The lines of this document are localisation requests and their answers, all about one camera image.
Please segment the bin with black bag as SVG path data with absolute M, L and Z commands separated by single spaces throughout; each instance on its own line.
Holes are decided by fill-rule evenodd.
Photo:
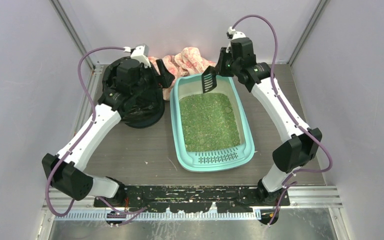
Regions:
M 136 68 L 144 65 L 130 57 L 122 57 L 104 71 L 102 95 L 98 104 L 105 104 L 121 116 L 121 122 L 136 129 L 150 127 L 164 114 L 163 89 L 136 89 L 139 79 Z

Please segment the black litter scoop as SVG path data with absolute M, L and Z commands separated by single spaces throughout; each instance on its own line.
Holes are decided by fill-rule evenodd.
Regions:
M 211 92 L 217 87 L 217 72 L 214 66 L 208 66 L 201 74 L 202 93 Z

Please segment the teal litter box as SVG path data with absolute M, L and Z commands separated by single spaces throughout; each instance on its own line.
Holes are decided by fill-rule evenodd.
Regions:
M 255 153 L 248 119 L 233 78 L 218 76 L 216 81 L 217 86 L 211 92 L 224 94 L 229 99 L 240 140 L 238 145 L 225 149 L 213 151 L 186 149 L 179 101 L 184 97 L 203 92 L 201 74 L 178 78 L 170 92 L 170 115 L 176 156 L 180 165 L 190 172 L 217 172 L 237 168 L 248 163 Z

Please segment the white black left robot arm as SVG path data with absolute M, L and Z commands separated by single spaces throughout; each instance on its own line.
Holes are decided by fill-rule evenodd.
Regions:
M 92 115 L 74 138 L 57 154 L 46 154 L 42 166 L 54 187 L 76 201 L 87 196 L 101 197 L 122 204 L 127 198 L 125 185 L 112 177 L 84 173 L 92 154 L 110 130 L 119 123 L 135 129 L 156 124 L 163 116 L 163 89 L 175 79 L 157 59 L 145 67 L 132 57 L 113 62 L 104 73 L 103 92 Z

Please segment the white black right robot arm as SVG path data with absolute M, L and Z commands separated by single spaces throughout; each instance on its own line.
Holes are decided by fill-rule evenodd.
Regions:
M 284 189 L 287 177 L 315 157 L 322 132 L 310 128 L 296 113 L 269 65 L 257 62 L 253 42 L 243 33 L 235 33 L 228 47 L 221 48 L 215 71 L 223 77 L 237 77 L 261 103 L 279 133 L 282 144 L 273 151 L 273 165 L 256 188 L 259 201 L 271 202 Z

